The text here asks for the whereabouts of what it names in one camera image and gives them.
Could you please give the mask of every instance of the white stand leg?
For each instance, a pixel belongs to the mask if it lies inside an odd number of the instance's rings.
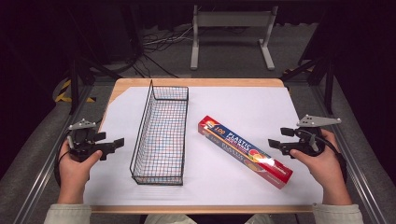
[[[198,69],[198,54],[199,54],[199,40],[198,40],[198,8],[194,6],[194,15],[192,19],[192,29],[194,31],[194,39],[192,40],[192,52],[191,52],[191,70]]]
[[[274,62],[272,61],[270,51],[268,50],[268,41],[270,40],[271,32],[274,27],[275,18],[277,13],[277,7],[273,7],[271,16],[267,22],[265,39],[260,39],[260,47],[262,49],[262,55],[264,56],[265,63],[267,64],[268,70],[272,71],[275,69]]]
[[[270,51],[268,47],[263,47],[263,39],[260,39],[260,48],[262,49],[262,56],[264,56],[265,63],[267,64],[268,70],[272,71],[275,69],[274,62],[272,61]]]

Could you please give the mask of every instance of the finger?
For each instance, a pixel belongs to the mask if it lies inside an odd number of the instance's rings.
[[[305,164],[306,166],[308,166],[309,162],[312,160],[312,157],[310,157],[310,156],[306,155],[305,153],[303,153],[302,151],[299,151],[296,149],[292,149],[290,151],[290,155],[293,156],[298,161]]]
[[[103,152],[101,150],[95,151],[87,160],[83,162],[84,165],[87,166],[87,168],[91,169],[102,157],[102,154]]]

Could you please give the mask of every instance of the wire basket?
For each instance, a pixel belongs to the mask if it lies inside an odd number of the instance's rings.
[[[141,185],[183,185],[189,89],[148,88],[130,170]]]

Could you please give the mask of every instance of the sleeve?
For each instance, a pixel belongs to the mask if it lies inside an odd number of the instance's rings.
[[[89,224],[91,208],[86,204],[53,204],[44,224]]]
[[[363,223],[361,210],[357,204],[327,205],[315,203],[314,217],[317,224],[356,224]]]

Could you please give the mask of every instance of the plastic wrap box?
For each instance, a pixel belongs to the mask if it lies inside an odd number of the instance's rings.
[[[209,116],[198,123],[198,132],[279,189],[288,183],[293,173],[281,162]]]

